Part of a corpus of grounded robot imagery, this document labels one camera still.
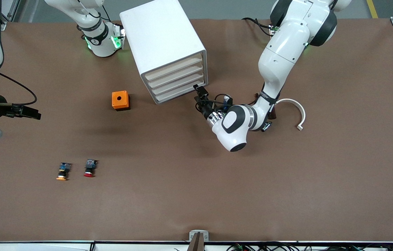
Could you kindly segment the white drawer cabinet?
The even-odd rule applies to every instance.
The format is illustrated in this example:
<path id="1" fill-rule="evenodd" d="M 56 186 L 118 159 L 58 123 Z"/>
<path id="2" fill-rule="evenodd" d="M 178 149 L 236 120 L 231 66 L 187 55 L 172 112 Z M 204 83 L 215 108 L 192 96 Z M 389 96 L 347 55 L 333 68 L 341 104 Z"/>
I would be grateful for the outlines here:
<path id="1" fill-rule="evenodd" d="M 164 102 L 157 102 L 154 88 L 199 79 L 199 86 L 208 85 L 206 49 L 179 0 L 153 0 L 119 16 L 139 76 L 157 105 Z"/>

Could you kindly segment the dark tapered bar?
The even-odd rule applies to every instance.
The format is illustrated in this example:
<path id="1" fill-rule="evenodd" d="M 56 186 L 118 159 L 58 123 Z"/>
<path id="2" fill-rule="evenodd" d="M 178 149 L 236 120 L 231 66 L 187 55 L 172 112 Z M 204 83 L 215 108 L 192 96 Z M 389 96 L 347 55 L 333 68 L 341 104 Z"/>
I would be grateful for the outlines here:
<path id="1" fill-rule="evenodd" d="M 201 238 L 201 233 L 193 236 L 191 242 L 189 242 L 187 251 L 205 251 L 205 243 Z"/>

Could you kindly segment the white table edge rail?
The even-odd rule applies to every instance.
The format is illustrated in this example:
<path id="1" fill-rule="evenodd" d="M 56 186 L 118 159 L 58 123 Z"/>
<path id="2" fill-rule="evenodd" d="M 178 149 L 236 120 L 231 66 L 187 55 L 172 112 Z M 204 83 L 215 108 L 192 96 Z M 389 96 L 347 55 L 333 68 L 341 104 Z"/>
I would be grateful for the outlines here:
<path id="1" fill-rule="evenodd" d="M 187 251 L 189 241 L 2 241 L 0 251 Z M 393 251 L 393 241 L 209 241 L 205 251 Z"/>

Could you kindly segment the white plastic drawer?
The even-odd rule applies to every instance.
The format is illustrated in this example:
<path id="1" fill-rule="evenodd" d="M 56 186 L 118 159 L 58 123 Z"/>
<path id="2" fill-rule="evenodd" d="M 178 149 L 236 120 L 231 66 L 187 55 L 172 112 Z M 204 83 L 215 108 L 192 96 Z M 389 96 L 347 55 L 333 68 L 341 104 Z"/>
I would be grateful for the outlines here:
<path id="1" fill-rule="evenodd" d="M 158 103 L 166 102 L 194 90 L 194 85 L 204 84 L 204 81 L 171 82 L 161 87 L 154 88 L 153 94 Z"/>

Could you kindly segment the white curved plastic bracket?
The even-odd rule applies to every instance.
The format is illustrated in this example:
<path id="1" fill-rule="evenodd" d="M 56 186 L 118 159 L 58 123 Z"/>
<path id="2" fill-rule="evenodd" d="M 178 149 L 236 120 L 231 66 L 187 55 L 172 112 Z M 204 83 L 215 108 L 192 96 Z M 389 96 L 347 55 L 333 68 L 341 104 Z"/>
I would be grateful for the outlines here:
<path id="1" fill-rule="evenodd" d="M 304 122 L 306 121 L 306 116 L 307 116 L 307 115 L 306 115 L 305 108 L 301 105 L 300 102 L 298 102 L 298 101 L 296 101 L 296 100 L 294 100 L 294 99 L 289 99 L 289 98 L 279 99 L 279 100 L 276 102 L 276 105 L 277 105 L 277 104 L 280 104 L 280 103 L 284 103 L 284 102 L 287 102 L 287 103 L 290 103 L 290 104 L 294 105 L 294 106 L 297 107 L 298 110 L 300 111 L 300 114 L 301 114 L 301 121 L 300 121 L 300 123 L 299 123 L 296 127 L 297 127 L 297 129 L 298 129 L 299 131 L 302 131 L 302 130 L 303 130 L 303 124 L 304 124 Z"/>

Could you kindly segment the red mushroom push button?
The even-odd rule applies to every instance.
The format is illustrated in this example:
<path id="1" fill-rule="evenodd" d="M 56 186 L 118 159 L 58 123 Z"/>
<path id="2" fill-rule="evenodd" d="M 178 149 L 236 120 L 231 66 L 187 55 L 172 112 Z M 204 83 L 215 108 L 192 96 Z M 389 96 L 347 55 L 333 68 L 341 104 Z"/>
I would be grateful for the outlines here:
<path id="1" fill-rule="evenodd" d="M 88 159 L 85 165 L 85 177 L 95 177 L 95 169 L 97 167 L 96 159 Z"/>

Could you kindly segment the brown table cover sheet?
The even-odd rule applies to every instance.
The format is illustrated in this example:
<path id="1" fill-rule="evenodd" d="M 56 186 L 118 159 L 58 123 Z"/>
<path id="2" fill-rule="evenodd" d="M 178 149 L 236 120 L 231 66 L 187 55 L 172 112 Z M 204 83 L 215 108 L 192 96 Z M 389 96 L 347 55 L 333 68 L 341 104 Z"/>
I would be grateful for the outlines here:
<path id="1" fill-rule="evenodd" d="M 153 102 L 128 50 L 91 54 L 72 23 L 11 23 L 1 72 L 40 120 L 0 118 L 0 241 L 393 241 L 393 26 L 341 19 L 309 47 L 266 132 L 227 151 L 190 93 Z M 131 110 L 112 108 L 127 91 Z M 85 177 L 96 159 L 95 177 Z M 71 163 L 58 181 L 61 162 Z"/>

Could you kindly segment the grey metal table bracket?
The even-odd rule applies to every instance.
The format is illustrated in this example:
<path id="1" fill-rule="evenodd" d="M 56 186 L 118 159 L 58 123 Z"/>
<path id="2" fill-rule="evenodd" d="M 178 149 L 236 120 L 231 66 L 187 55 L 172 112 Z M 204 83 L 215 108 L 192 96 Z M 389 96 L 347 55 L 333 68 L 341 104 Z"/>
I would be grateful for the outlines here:
<path id="1" fill-rule="evenodd" d="M 191 230 L 189 232 L 189 242 L 191 242 L 194 235 L 201 233 L 201 238 L 204 242 L 209 242 L 209 232 L 207 230 Z"/>

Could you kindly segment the orange black button box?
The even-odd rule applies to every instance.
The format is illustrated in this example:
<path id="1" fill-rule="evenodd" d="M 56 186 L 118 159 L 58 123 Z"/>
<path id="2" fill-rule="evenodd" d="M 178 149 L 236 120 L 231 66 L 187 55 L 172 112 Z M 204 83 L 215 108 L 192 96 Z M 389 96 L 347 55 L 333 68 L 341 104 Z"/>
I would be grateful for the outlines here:
<path id="1" fill-rule="evenodd" d="M 116 111 L 131 110 L 130 95 L 125 90 L 112 92 L 111 104 Z"/>

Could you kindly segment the yellow mushroom push button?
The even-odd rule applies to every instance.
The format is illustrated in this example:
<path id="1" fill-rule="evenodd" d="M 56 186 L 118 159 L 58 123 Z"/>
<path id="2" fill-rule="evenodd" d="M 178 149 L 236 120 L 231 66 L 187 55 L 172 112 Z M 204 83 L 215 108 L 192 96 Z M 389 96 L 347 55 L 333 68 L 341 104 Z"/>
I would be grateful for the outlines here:
<path id="1" fill-rule="evenodd" d="M 58 181 L 67 181 L 69 177 L 69 172 L 71 170 L 71 166 L 72 166 L 71 163 L 61 162 L 58 168 L 58 176 L 56 179 Z"/>

